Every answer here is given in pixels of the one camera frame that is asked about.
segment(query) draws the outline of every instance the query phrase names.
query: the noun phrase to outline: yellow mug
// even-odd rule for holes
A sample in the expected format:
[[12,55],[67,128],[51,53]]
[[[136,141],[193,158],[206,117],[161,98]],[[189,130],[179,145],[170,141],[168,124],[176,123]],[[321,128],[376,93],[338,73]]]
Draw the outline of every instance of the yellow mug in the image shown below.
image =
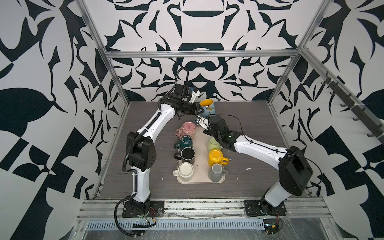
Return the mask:
[[211,167],[215,163],[227,165],[229,163],[228,158],[223,157],[223,153],[219,149],[212,149],[209,152],[208,164]]

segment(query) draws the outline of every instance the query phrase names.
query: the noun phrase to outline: metal grille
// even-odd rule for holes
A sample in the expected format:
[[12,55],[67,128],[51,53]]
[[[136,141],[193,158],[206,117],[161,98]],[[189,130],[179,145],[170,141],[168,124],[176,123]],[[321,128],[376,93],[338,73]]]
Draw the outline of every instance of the metal grille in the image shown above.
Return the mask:
[[[143,220],[120,220],[120,226],[131,229],[132,224],[147,223]],[[117,229],[113,220],[91,220],[88,222],[87,230],[113,230]],[[135,228],[135,230],[146,230],[147,228]],[[151,227],[151,230],[206,230],[206,229],[255,229],[265,230],[262,219],[195,219],[195,220],[159,220]]]

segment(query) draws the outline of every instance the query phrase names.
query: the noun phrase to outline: hook rack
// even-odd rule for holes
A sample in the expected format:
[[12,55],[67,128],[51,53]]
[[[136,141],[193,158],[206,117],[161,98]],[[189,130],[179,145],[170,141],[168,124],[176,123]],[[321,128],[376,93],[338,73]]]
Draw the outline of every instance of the hook rack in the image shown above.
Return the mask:
[[357,116],[354,121],[361,121],[369,130],[368,137],[376,137],[384,145],[384,127],[380,119],[370,111],[340,80],[328,77],[322,84],[328,84],[333,90],[331,95],[337,95],[344,102],[342,107],[349,109]]

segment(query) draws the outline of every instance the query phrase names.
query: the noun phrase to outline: white tray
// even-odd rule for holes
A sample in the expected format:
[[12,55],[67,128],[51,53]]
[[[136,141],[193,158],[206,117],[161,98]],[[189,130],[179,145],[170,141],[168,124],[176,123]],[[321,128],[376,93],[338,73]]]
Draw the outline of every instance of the white tray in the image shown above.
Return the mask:
[[[193,149],[195,150],[195,164],[193,165],[194,172],[192,178],[186,182],[182,177],[177,176],[177,181],[182,184],[192,183],[222,183],[225,180],[225,176],[218,182],[213,182],[208,177],[210,166],[208,165],[208,151],[207,144],[211,136],[203,133],[204,129],[200,126],[196,127],[195,137],[193,140]],[[177,160],[177,169],[182,163],[181,160]]]

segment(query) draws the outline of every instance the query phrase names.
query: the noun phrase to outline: metal rail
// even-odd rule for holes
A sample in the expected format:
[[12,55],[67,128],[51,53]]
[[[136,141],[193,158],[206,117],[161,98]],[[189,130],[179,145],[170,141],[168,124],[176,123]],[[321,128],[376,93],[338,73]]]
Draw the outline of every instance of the metal rail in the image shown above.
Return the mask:
[[[215,218],[249,218],[245,215],[244,200],[247,199],[152,199],[165,201],[166,219],[185,219],[198,216]],[[85,200],[77,220],[105,220],[113,218],[113,209],[119,200]],[[285,202],[289,217],[332,217],[323,198],[290,197]],[[121,216],[123,205],[120,204],[117,215]]]
[[196,58],[295,56],[296,50],[206,50],[206,51],[106,51],[107,58]]
[[[300,41],[297,50],[299,50],[302,47],[305,47],[308,42],[311,40],[314,32],[320,25],[321,21],[324,18],[324,15],[329,7],[329,5],[333,2],[333,0],[323,0],[321,3],[319,9],[317,10],[315,17],[312,19],[307,31],[305,32],[302,40]],[[280,77],[279,81],[277,82],[277,85],[275,89],[273,90],[270,98],[268,99],[268,102],[270,104],[273,103],[273,101],[276,99],[276,97],[279,95],[282,87],[284,86],[285,82],[288,79],[289,74],[291,74],[292,70],[296,66],[297,62],[300,59],[300,55],[296,55],[294,58],[291,58],[291,61],[288,63],[287,67],[285,68],[285,71],[283,72],[282,76]]]
[[118,75],[115,72],[115,68],[112,66],[110,60],[105,55],[103,42],[100,39],[100,35],[97,32],[97,29],[94,25],[94,22],[91,18],[91,15],[88,11],[88,8],[87,8],[84,0],[75,0],[75,2],[77,3],[77,6],[80,10],[83,21],[84,21],[85,25],[87,26],[93,41],[96,44],[96,47],[100,53],[101,59],[103,60],[105,66],[107,67],[108,72],[112,76],[113,83],[115,84],[116,88],[118,89],[120,96],[123,98],[125,105],[128,106],[129,99],[127,97],[127,94],[125,94],[125,91],[121,85],[120,78],[118,77]]

